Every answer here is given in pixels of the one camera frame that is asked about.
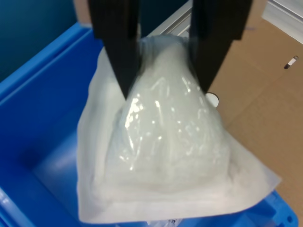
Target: white cloth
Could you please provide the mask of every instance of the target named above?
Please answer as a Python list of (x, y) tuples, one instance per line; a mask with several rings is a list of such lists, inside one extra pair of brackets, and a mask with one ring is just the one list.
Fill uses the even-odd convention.
[(105, 49), (78, 124), (79, 217), (88, 223), (233, 213), (280, 182), (222, 126), (193, 79), (186, 41), (141, 42), (143, 64), (127, 98)]

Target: plastic bag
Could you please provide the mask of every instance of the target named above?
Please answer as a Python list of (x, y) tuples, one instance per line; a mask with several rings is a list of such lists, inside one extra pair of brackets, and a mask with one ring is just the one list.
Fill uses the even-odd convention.
[(222, 126), (188, 66), (187, 41), (141, 42), (140, 76), (125, 101), (103, 49), (78, 125), (78, 200), (84, 222), (237, 212), (279, 178)]
[(162, 221), (148, 221), (149, 227), (177, 227), (181, 223), (182, 219), (170, 219)]

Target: cardboard box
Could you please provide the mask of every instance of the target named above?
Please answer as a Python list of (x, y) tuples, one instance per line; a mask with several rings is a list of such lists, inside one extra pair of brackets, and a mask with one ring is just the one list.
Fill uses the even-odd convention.
[[(283, 178), (277, 191), (303, 222), (303, 45), (262, 20), (226, 56), (210, 91), (227, 130)], [(284, 66), (299, 59), (288, 69)]]

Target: white bag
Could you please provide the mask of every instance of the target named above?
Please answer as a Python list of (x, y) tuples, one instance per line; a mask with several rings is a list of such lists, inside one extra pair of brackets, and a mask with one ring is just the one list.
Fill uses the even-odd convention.
[(79, 217), (88, 223), (233, 213), (280, 179), (222, 126), (188, 67), (187, 41), (141, 41), (127, 101), (105, 49), (78, 125)]

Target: white fabric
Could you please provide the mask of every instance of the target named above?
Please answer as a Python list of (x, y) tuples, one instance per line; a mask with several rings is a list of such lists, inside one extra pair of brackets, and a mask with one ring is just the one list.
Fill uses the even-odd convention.
[(193, 79), (186, 41), (151, 37), (141, 50), (142, 73), (126, 102), (100, 53), (78, 125), (80, 220), (220, 215), (273, 191), (279, 177), (224, 130)]

